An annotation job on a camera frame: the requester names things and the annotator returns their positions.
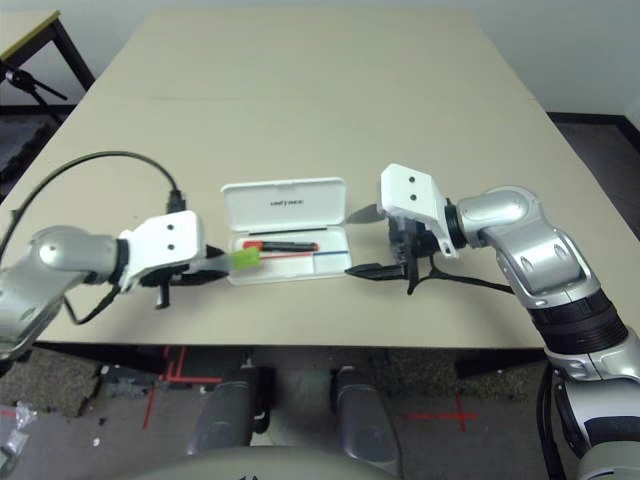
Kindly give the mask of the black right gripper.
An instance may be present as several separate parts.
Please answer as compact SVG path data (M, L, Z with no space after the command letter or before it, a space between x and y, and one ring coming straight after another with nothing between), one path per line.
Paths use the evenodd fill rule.
M346 218L346 223L372 224L386 219L386 213L380 211L377 204L370 204L350 214ZM345 273L371 281L406 279L408 281L407 292L412 293L420 281L418 261L438 253L440 251L438 241L435 235L418 221L390 217L388 227L391 252L398 264L361 264L346 269Z

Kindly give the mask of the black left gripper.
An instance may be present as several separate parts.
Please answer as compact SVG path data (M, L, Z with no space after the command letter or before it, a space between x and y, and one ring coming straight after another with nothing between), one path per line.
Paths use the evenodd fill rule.
M225 254L224 250L207 245L206 258L217 258ZM199 286L225 279L227 271L199 270L195 272L183 272L174 276L175 286ZM166 309L170 306L170 287L173 273L171 271L154 271L141 278L143 287L155 287L158 290L156 310Z

